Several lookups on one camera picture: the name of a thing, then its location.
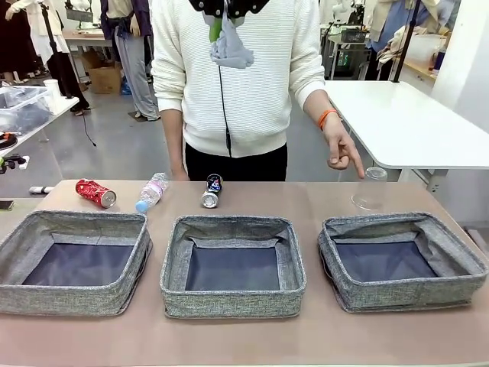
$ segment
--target white table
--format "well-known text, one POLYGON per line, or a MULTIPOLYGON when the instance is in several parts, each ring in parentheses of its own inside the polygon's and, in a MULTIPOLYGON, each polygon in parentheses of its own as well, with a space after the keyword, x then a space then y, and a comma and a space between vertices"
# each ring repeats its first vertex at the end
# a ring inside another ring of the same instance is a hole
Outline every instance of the white table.
POLYGON ((407 83, 327 81, 332 104, 381 167, 429 174, 489 169, 489 134, 407 83))
POLYGON ((112 40, 106 40, 101 29, 84 30, 82 33, 79 31, 64 31, 63 37, 70 49, 71 62, 78 80, 78 68, 76 67, 76 62, 71 52, 71 46, 76 46, 80 55, 83 53, 84 47, 112 47, 112 40))
POLYGON ((18 136, 17 137, 18 143, 16 145, 14 145, 13 147, 10 147, 10 148, 1 150, 0 151, 0 157, 5 157, 11 151, 13 151, 14 149, 17 149, 20 144, 22 144, 24 141, 28 140, 29 138, 31 138, 32 136, 34 136, 35 134, 37 134, 43 128, 45 128, 46 126, 48 126, 51 122, 53 122, 58 117, 60 117, 63 113, 65 113, 66 111, 68 111, 69 109, 71 109, 73 106, 75 106, 75 104, 78 103, 78 101, 79 100, 76 97, 73 97, 72 99, 67 99, 65 97, 63 97, 62 99, 59 99, 57 101, 57 103, 56 103, 57 110, 53 112, 53 114, 49 118, 49 120, 47 120, 44 124, 39 125, 37 128, 35 128, 31 132, 28 132, 25 135, 18 136))

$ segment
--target clear plastic cup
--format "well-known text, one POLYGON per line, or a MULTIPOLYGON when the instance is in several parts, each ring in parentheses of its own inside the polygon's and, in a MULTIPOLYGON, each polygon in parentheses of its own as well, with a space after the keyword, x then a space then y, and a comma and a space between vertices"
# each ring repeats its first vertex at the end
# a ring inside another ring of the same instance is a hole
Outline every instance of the clear plastic cup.
POLYGON ((351 197, 354 205, 365 210, 381 209, 384 205, 387 172, 380 167, 369 167, 365 178, 358 184, 357 193, 351 197))

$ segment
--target plastic water bottle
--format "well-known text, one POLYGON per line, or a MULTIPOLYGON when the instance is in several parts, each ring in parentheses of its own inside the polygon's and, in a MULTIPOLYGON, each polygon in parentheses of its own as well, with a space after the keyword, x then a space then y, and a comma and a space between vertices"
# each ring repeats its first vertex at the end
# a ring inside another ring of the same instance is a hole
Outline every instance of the plastic water bottle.
POLYGON ((146 213, 151 207, 160 201, 161 195, 168 188, 168 176, 166 174, 154 174, 143 187, 139 194, 139 201, 136 203, 136 210, 139 213, 146 213))

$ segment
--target desk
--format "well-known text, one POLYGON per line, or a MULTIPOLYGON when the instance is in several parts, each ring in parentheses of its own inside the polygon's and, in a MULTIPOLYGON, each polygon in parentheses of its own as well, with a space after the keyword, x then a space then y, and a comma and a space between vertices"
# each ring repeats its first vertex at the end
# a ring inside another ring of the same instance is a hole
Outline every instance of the desk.
MULTIPOLYGON (((109 211, 134 212, 145 182, 99 182, 117 193, 117 203, 109 211)), ((358 213, 350 199, 357 185, 227 182, 219 208, 209 210, 199 205, 204 183, 172 183, 149 212, 154 248, 127 311, 106 318, 0 315, 0 363, 81 367, 489 362, 489 284, 476 293, 471 307, 452 310, 350 314, 337 305, 319 260, 317 235, 324 219, 358 213), (159 277, 175 218, 231 213, 284 216, 292 222, 307 275, 298 317, 174 320, 164 316, 159 277)), ((74 180, 62 181, 38 208, 98 210, 74 187, 74 180)), ((433 213, 480 253, 422 188, 388 183, 386 201, 387 212, 433 213)))
POLYGON ((407 83, 331 81, 326 90, 379 166, 429 175, 432 193, 448 170, 489 169, 489 135, 407 83))
POLYGON ((11 151, 13 151, 14 149, 16 150, 20 144, 22 144, 24 141, 32 138, 32 136, 34 136, 35 134, 37 134, 43 128, 45 128, 46 126, 48 126, 51 122, 53 122, 58 117, 60 117, 63 113, 65 113, 66 111, 68 111, 69 109, 71 109, 73 106, 75 106, 75 104, 77 104, 78 101, 79 100, 78 100, 77 97, 73 97, 72 99, 66 99, 65 97, 63 97, 62 99, 60 99, 59 101, 57 101, 57 111, 55 111, 55 113, 49 118, 49 120, 47 120, 44 124, 42 124, 42 125, 38 126, 37 128, 35 128, 31 132, 28 132, 25 135, 18 136, 17 137, 18 143, 16 145, 14 145, 13 147, 11 147, 11 148, 1 150, 0 151, 0 157, 5 157, 11 151))
POLYGON ((71 53, 71 46, 77 46, 80 55, 83 53, 83 47, 112 47, 112 41, 106 40, 101 29, 84 30, 85 33, 79 31, 63 31, 63 37, 70 49, 71 62, 75 69, 76 77, 79 80, 78 68, 76 67, 75 59, 71 53))

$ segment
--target basket rim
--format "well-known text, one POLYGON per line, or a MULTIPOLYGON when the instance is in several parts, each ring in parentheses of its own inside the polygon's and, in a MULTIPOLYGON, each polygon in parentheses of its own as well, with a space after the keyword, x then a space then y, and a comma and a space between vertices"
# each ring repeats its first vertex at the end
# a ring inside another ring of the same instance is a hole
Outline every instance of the basket rim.
POLYGON ((163 262, 163 266, 161 267, 161 273, 160 273, 160 289, 164 294, 176 295, 176 296, 196 296, 196 297, 205 297, 210 295, 212 296, 226 296, 226 295, 261 296, 261 295, 303 294, 306 289, 306 284, 307 284, 306 269, 304 268, 303 257, 300 252, 299 240, 297 239, 297 234, 295 229, 293 228, 292 222, 286 218, 283 218, 281 216, 251 216, 251 215, 232 215, 232 214, 228 214, 228 215, 216 214, 210 216, 203 216, 203 215, 192 214, 192 215, 178 216, 177 218, 175 218, 175 221, 173 222, 173 227, 171 229, 170 236, 168 238, 168 246, 165 252, 164 262, 163 262), (186 218, 203 218, 203 217, 204 218, 238 218, 238 219, 239 218, 273 219, 273 220, 280 220, 285 222, 290 227, 291 232, 293 234, 293 240, 296 243, 296 245, 293 246, 293 248, 296 250, 296 255, 299 263, 298 270, 303 279, 303 281, 300 282, 300 286, 296 289, 290 289, 285 291, 172 291, 166 288, 163 284, 163 279, 168 267, 168 258, 170 257, 171 242, 173 239, 173 234, 175 233, 176 225, 186 218))
POLYGON ((353 285, 358 286, 358 287, 376 287, 376 286, 388 286, 388 285, 406 285, 406 284, 411 284, 411 285, 418 285, 418 284, 426 284, 426 283, 431 283, 431 284, 437 284, 437 283, 450 283, 453 281, 480 281, 484 280, 487 275, 489 274, 489 267, 482 261, 480 258, 475 254, 475 252, 468 246, 465 246, 465 249, 468 251, 469 255, 472 257, 472 259, 477 263, 477 265, 481 268, 481 273, 480 274, 475 274, 475 275, 459 275, 456 277, 443 277, 443 278, 411 278, 411 279, 399 279, 399 280, 394 280, 394 281, 357 281, 354 278, 351 277, 351 275, 346 271, 345 266, 343 265, 343 261, 339 257, 338 250, 336 248, 335 242, 331 239, 331 237, 328 234, 328 231, 326 230, 326 224, 328 222, 331 222, 332 220, 337 220, 337 219, 358 219, 358 221, 361 221, 362 219, 367 219, 372 216, 377 216, 379 219, 386 219, 387 216, 392 217, 392 216, 412 216, 412 215, 418 215, 418 216, 428 216, 430 219, 434 220, 438 226, 441 227, 442 230, 446 231, 452 238, 455 238, 457 241, 465 244, 451 229, 449 229, 440 219, 438 219, 436 216, 434 216, 431 213, 428 212, 405 212, 405 213, 379 213, 379 214, 370 214, 370 215, 361 215, 361 216, 336 216, 332 218, 328 218, 322 222, 322 233, 325 236, 326 242, 328 243, 332 254, 335 257, 335 260, 338 263, 338 266, 340 267, 342 271, 342 276, 346 277, 346 279, 353 285))
MULTIPOLYGON (((133 217, 140 217, 143 219, 141 230, 139 231, 138 237, 135 240, 135 244, 138 244, 141 242, 143 235, 147 231, 147 216, 144 216, 139 213, 122 213, 122 212, 82 212, 82 211, 75 211, 75 210, 45 210, 45 209, 36 209, 33 212, 29 213, 26 215, 26 217, 9 233, 7 236, 0 242, 0 251, 2 250, 3 245, 21 228, 21 225, 27 221, 29 218, 32 216, 37 216, 42 213, 61 213, 61 214, 83 214, 83 215, 103 215, 103 216, 133 216, 133 217)), ((0 291, 3 290, 20 290, 22 289, 23 291, 109 291, 113 288, 117 288, 124 280, 126 274, 128 273, 129 265, 134 261, 134 257, 136 256, 136 251, 139 249, 139 246, 134 245, 133 249, 131 251, 131 254, 129 255, 128 260, 126 261, 126 264, 124 266, 124 269, 122 269, 121 275, 117 280, 113 281, 112 283, 105 284, 105 285, 99 285, 99 286, 52 286, 52 285, 29 285, 29 284, 0 284, 0 291)))

